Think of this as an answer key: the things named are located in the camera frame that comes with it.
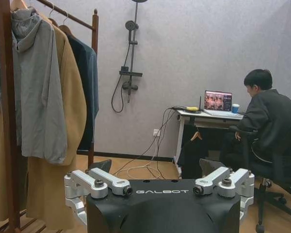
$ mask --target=tan coat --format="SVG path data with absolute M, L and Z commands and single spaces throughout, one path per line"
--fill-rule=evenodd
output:
M 65 206 L 64 176 L 76 169 L 76 154 L 86 122 L 86 102 L 77 63 L 66 35 L 55 28 L 65 122 L 67 156 L 61 166 L 43 159 L 28 159 L 27 216 L 42 219 L 48 229 L 73 228 L 72 211 Z M 0 134 L 0 220 L 7 218 L 3 134 Z

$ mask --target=coat hanger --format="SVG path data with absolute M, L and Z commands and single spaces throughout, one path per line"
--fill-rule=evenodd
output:
M 54 6 L 54 4 L 52 2 L 51 2 L 51 4 L 52 4 L 52 10 L 50 11 L 50 13 L 48 15 L 48 19 L 52 22 L 53 25 L 58 27 L 58 24 L 56 23 L 56 21 L 50 17 L 50 14 L 52 14 L 52 12 L 54 11 L 54 8 L 55 8 L 55 6 Z
M 13 0 L 10 5 L 11 11 L 15 11 L 17 9 L 27 9 L 25 2 L 23 0 Z
M 193 135 L 193 137 L 191 138 L 191 142 L 193 142 L 195 139 L 199 138 L 200 140 L 203 140 L 202 138 L 202 134 L 199 132 L 198 128 L 197 128 L 197 132 Z
M 65 12 L 66 12 L 67 17 L 64 19 L 63 24 L 59 26 L 59 29 L 62 30 L 62 31 L 63 31 L 64 33 L 66 33 L 67 35 L 70 35 L 70 36 L 73 36 L 73 37 L 74 37 L 74 35 L 72 34 L 71 30 L 70 30 L 70 29 L 65 25 L 65 21 L 66 21 L 66 20 L 68 19 L 68 17 L 69 17 L 67 11 L 65 11 Z

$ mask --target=wooden clothes rack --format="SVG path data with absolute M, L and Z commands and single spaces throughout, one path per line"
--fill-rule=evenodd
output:
M 98 23 L 97 9 L 94 10 L 92 25 L 67 13 L 63 9 L 53 5 L 47 0 L 37 0 L 45 6 L 54 9 L 69 19 L 89 28 L 92 31 L 92 48 L 98 51 Z M 2 88 L 2 115 L 4 144 L 6 154 L 6 179 L 7 179 L 7 203 L 8 203 L 8 230 L 9 233 L 20 233 L 24 227 L 20 227 L 19 194 L 17 187 L 17 144 L 16 144 L 16 117 L 15 117 L 15 96 L 14 96 L 14 70 L 12 52 L 12 28 L 11 10 L 9 0 L 0 0 L 0 69 Z M 94 161 L 94 144 L 86 153 L 88 155 L 88 166 Z

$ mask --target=desk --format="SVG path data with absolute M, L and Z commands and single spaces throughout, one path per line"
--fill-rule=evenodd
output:
M 199 128 L 212 128 L 212 129 L 226 129 L 228 130 L 230 126 L 236 125 L 241 119 L 225 117 L 225 116 L 211 116 L 207 113 L 188 113 L 182 110 L 178 110 L 178 119 L 180 121 L 179 133 L 178 133 L 178 143 L 177 151 L 174 156 L 174 163 L 178 170 L 179 176 L 181 176 L 181 168 L 178 166 L 177 162 L 181 153 L 181 144 L 183 137 L 183 129 L 186 123 L 194 123 L 195 126 Z

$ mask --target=wall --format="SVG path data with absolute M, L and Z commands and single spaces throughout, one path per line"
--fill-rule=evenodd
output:
M 48 15 L 50 9 L 32 0 Z M 250 101 L 243 86 L 255 68 L 272 71 L 274 86 L 291 97 L 291 0 L 149 0 L 139 5 L 134 70 L 139 90 L 124 112 L 115 114 L 111 96 L 124 62 L 127 30 L 134 17 L 130 0 L 53 0 L 68 12 L 91 22 L 100 17 L 99 104 L 95 150 L 141 154 L 159 128 L 162 113 L 172 105 L 196 105 L 205 89 L 233 92 L 245 109 Z M 64 16 L 52 13 L 59 24 Z M 90 44 L 91 34 L 71 20 L 73 34 Z M 160 156 L 175 154 L 178 122 L 168 124 Z

